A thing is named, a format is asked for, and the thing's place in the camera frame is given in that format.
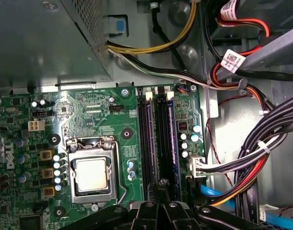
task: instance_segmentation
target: cpu socket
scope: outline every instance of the cpu socket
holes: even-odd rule
[[[68,151],[72,203],[105,203],[117,199],[115,149],[95,145],[94,139],[75,138],[67,141],[67,147],[77,147],[76,151],[73,148]]]

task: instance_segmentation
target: motherboard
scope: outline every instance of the motherboard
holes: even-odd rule
[[[186,85],[0,96],[0,230],[57,230],[165,184],[186,201],[204,156]]]

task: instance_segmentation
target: expansion slot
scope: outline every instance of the expansion slot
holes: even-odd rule
[[[173,160],[173,172],[175,178],[175,198],[180,201],[181,198],[181,188],[180,188],[180,172],[179,172],[179,153],[178,153],[178,144],[176,136],[176,122],[175,122],[175,113],[174,113],[174,104],[173,104],[174,92],[167,93],[168,107],[169,107],[169,124],[170,124],[170,138],[171,138],[171,154]]]
[[[164,90],[158,88],[156,124],[157,124],[157,147],[160,179],[168,179],[169,196],[175,200],[175,177],[173,173],[172,139],[169,118],[168,99]]]
[[[153,95],[147,92],[143,95],[142,89],[137,89],[137,111],[140,133],[140,155],[144,199],[147,200],[147,187],[157,183],[157,164],[155,156],[155,135],[153,119]]]

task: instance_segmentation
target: cable label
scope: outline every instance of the cable label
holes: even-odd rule
[[[223,57],[223,60],[221,61],[221,66],[232,73],[235,73],[245,59],[246,58],[244,56],[228,49]]]
[[[237,3],[237,0],[231,0],[221,8],[220,13],[223,18],[230,21],[237,20],[236,13],[235,13],[236,3]]]

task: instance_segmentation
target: green circuit board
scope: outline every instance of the green circuit board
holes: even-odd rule
[[[8,176],[0,182],[0,230],[57,230],[94,213],[89,207],[71,203],[68,183],[60,191],[44,190],[55,186],[50,175],[55,170],[52,157],[67,154],[66,141],[71,138],[113,136],[119,148],[119,175],[127,188],[121,205],[143,200],[136,100],[135,87],[0,96],[0,176]],[[197,142],[190,141],[192,126],[202,126],[198,91],[175,91],[174,102],[176,125],[183,121],[188,126],[177,131],[188,136],[187,151],[203,155],[202,132]],[[41,131],[29,131],[31,121],[36,121],[33,128]],[[179,160],[183,181],[188,171],[181,152]],[[135,164],[131,180],[128,161]],[[121,197],[124,191],[117,188]],[[115,203],[111,200],[103,207]],[[56,214],[56,207],[64,208],[62,218]]]

